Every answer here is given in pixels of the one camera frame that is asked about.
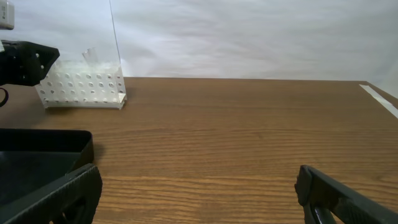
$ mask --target black object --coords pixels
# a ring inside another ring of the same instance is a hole
[[[94,159],[90,132],[0,129],[0,141],[0,223],[75,220],[71,211],[81,206],[92,221],[102,183],[96,167],[84,166]]]
[[[58,49],[26,41],[1,41],[0,85],[34,86],[49,72],[60,56]]]
[[[294,187],[306,224],[336,223],[330,212],[346,224],[398,223],[398,214],[310,166],[300,167]]]

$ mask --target white backdrop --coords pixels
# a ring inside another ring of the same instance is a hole
[[[14,0],[2,39],[117,60],[108,0]],[[398,97],[396,0],[112,0],[123,74],[367,80]]]

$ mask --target black container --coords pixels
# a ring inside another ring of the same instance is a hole
[[[0,129],[0,207],[93,159],[88,131]]]

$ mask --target brown tabletop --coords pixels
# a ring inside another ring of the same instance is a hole
[[[302,164],[398,212],[398,119],[359,83],[126,78],[122,110],[45,110],[6,85],[0,127],[93,133],[94,223],[303,223]]]

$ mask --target black cable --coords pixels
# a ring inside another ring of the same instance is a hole
[[[6,96],[4,97],[4,99],[2,100],[2,102],[0,103],[0,107],[4,106],[7,103],[8,100],[8,92],[7,90],[0,88],[0,90],[4,90],[4,93],[6,94]]]

